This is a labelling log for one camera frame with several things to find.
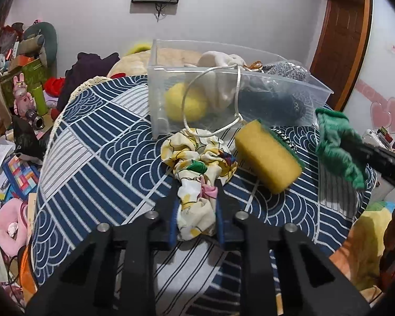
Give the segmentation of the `bagged grey knit item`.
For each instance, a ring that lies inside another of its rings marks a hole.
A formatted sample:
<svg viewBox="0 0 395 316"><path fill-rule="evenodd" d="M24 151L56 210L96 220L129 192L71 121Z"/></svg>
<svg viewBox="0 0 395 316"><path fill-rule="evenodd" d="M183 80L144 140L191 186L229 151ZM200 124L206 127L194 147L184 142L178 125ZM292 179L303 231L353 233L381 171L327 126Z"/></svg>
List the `bagged grey knit item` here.
<svg viewBox="0 0 395 316"><path fill-rule="evenodd" d="M308 82L308 70L293 61L261 65L261 76L242 78L239 107L246 121L258 119L268 126L295 126L305 117L307 108L295 97L294 82Z"/></svg>

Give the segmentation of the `dark purple garment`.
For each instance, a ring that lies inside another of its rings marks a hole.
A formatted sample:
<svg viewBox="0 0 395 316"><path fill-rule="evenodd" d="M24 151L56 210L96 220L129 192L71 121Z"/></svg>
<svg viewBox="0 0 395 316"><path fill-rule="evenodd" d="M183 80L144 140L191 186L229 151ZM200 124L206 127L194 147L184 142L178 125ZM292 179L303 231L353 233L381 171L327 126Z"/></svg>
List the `dark purple garment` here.
<svg viewBox="0 0 395 316"><path fill-rule="evenodd" d="M63 111L70 95L74 90L88 79L96 76L107 76L111 68L120 60L117 52L101 58L96 53L80 52L77 61L70 70L65 72L65 83L59 95L57 110Z"/></svg>

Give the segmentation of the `brown wooden door frame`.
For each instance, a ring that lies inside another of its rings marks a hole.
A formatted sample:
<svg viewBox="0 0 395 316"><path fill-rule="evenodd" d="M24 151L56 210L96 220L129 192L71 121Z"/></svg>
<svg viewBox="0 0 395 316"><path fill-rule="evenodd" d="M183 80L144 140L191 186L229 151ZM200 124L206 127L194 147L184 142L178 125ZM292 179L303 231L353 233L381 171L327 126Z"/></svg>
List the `brown wooden door frame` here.
<svg viewBox="0 0 395 316"><path fill-rule="evenodd" d="M358 78L367 50L372 0L327 0L310 73L333 94L327 104L342 111Z"/></svg>

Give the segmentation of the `green knitted cloth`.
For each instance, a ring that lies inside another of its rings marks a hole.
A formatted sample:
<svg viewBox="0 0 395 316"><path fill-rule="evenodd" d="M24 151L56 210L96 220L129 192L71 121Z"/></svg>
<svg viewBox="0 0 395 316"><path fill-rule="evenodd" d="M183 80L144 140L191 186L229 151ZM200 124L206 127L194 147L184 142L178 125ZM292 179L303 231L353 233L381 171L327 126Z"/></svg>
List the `green knitted cloth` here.
<svg viewBox="0 0 395 316"><path fill-rule="evenodd" d="M362 143L360 135L351 127L348 117L339 111L317 108L315 115L318 120L320 139L316 148L316 155L330 173L345 179L356 190L366 188L366 165L353 159L342 144L350 141L359 145Z"/></svg>

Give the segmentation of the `white drawstring pouch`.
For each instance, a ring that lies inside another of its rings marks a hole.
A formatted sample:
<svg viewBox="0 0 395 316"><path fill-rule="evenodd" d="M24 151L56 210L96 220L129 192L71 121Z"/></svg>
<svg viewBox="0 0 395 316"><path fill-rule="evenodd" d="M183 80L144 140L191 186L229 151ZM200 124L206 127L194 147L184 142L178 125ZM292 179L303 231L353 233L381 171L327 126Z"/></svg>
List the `white drawstring pouch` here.
<svg viewBox="0 0 395 316"><path fill-rule="evenodd" d="M203 64L214 63L215 66L208 67L205 71L199 73L187 84L187 88L185 90L185 94L182 100L182 121L187 134L201 139L206 139L216 136L234 127L235 125L242 124L244 122L243 116L239 112L238 106L242 72L261 72L263 64L261 61L256 61L248 66L240 56L235 54L228 55L219 51L205 52L203 55L201 55L198 63L200 63L201 66ZM235 72L236 81L234 87L232 87L232 79L216 77L215 71L218 70L233 70ZM189 89L193 87L198 80L206 75L210 75L210 77L204 79L203 91L205 93L205 97L210 102L210 105L212 107L215 107L216 111L223 111L233 102L235 119L221 129L216 130L215 132L199 134L197 131L194 131L193 129L191 129L191 127L189 127L189 124L185 117L185 98Z"/></svg>

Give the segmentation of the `pink bunny toy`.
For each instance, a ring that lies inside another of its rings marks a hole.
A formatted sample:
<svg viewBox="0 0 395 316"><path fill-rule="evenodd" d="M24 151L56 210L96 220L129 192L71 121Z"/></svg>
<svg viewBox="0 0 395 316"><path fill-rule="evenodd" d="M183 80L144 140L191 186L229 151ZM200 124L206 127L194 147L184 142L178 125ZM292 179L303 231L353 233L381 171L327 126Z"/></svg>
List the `pink bunny toy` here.
<svg viewBox="0 0 395 316"><path fill-rule="evenodd" d="M24 73L13 77L13 109L15 115L24 118L28 110L36 110L35 99L28 92Z"/></svg>

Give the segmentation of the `blue white patterned tablecloth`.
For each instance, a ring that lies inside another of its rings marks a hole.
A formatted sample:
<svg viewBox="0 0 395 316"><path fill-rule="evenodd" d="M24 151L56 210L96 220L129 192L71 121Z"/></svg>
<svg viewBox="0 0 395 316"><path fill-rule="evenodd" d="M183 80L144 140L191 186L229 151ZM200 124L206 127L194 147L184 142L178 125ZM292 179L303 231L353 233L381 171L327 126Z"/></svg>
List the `blue white patterned tablecloth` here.
<svg viewBox="0 0 395 316"><path fill-rule="evenodd" d="M144 75L96 79L71 101L54 129L40 172L30 258L42 285L100 223L127 223L171 187L161 161L163 138L152 136ZM314 126L286 127L304 170L273 195L244 163L225 192L271 225L296 224L327 255L346 240L370 202L376 175L367 169L357 191L328 173L315 154ZM158 315L234 315L239 310L240 256L209 238L155 254Z"/></svg>

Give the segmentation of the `pink plush toy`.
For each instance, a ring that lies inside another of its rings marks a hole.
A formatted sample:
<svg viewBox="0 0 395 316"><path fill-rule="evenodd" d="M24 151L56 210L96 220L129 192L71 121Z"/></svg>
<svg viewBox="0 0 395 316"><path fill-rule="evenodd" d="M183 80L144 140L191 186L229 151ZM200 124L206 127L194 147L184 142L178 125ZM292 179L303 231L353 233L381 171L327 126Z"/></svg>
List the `pink plush toy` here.
<svg viewBox="0 0 395 316"><path fill-rule="evenodd" d="M0 247L10 258L28 241L28 204L19 198L8 200L0 209Z"/></svg>

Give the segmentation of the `yellow felt ball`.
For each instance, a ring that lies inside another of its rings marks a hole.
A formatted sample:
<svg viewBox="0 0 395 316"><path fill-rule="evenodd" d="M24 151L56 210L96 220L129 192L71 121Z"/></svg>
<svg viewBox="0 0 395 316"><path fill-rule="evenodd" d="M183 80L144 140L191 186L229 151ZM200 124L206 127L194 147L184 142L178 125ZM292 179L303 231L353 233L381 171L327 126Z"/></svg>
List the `yellow felt ball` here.
<svg viewBox="0 0 395 316"><path fill-rule="evenodd" d="M164 95L165 112L167 117L176 122L182 122L182 100L187 84L179 82L171 86ZM185 98L185 117L188 122L202 119L208 109L205 95L197 88L191 87Z"/></svg>

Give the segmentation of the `red fabric item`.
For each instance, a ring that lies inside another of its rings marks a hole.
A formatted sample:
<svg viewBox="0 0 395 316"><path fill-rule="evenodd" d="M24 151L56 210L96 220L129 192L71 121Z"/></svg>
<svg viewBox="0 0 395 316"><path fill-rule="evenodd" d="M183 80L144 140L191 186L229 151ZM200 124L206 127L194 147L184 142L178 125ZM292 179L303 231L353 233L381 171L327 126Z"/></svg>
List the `red fabric item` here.
<svg viewBox="0 0 395 316"><path fill-rule="evenodd" d="M50 77L43 84L43 90L49 96L57 98L60 96L64 84L65 84L65 78Z"/></svg>

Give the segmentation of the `beige patterned blanket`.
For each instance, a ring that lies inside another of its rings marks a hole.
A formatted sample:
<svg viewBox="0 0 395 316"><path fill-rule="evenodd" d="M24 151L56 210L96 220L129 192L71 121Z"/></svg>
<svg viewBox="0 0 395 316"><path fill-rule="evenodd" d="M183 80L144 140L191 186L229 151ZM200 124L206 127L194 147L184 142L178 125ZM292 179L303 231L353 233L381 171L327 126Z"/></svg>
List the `beige patterned blanket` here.
<svg viewBox="0 0 395 316"><path fill-rule="evenodd" d="M175 48L159 48L157 50L157 66L183 67L186 64L197 65L201 53ZM151 50L122 57L107 74L108 78L134 76L147 73L150 64Z"/></svg>

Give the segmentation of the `floral fabric scrunchie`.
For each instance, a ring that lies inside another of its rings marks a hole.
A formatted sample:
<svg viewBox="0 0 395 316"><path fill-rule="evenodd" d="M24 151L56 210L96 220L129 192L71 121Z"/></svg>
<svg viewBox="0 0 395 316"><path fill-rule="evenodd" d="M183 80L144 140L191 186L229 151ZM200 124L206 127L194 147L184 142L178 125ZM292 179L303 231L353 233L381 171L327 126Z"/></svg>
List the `floral fabric scrunchie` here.
<svg viewBox="0 0 395 316"><path fill-rule="evenodd" d="M215 234L217 183L225 185L234 176L238 163L217 136L203 129L183 129L166 139L160 149L162 162L172 168L179 181L177 228L180 241Z"/></svg>

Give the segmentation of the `white suitcase with stickers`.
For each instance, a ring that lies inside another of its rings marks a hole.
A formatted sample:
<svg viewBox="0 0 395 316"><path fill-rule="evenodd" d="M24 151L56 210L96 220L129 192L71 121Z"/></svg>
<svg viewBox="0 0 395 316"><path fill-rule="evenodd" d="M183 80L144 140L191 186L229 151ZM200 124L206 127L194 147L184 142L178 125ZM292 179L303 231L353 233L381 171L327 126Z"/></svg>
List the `white suitcase with stickers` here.
<svg viewBox="0 0 395 316"><path fill-rule="evenodd" d="M395 139L384 128L367 129L362 135L362 140L367 144L379 146L395 153Z"/></svg>

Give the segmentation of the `yellow fluffy cushion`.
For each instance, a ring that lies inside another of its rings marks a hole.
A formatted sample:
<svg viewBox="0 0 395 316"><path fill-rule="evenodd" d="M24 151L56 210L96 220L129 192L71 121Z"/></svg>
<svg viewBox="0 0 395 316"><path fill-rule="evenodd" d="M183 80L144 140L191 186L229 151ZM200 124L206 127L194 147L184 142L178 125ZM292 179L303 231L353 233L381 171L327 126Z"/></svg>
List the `yellow fluffy cushion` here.
<svg viewBox="0 0 395 316"><path fill-rule="evenodd" d="M149 51L152 48L152 44L149 42L140 42L134 44L130 49L127 50L126 54L127 56L144 52L144 51Z"/></svg>

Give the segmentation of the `yellow green sponge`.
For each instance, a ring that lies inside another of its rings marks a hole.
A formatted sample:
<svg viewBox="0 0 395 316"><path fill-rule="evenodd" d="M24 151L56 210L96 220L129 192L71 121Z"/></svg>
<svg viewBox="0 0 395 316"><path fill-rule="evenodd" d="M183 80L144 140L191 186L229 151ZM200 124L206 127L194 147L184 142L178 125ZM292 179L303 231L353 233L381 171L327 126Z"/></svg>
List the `yellow green sponge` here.
<svg viewBox="0 0 395 316"><path fill-rule="evenodd" d="M278 195L303 173L304 163L275 131L254 120L235 135L235 148L260 182Z"/></svg>

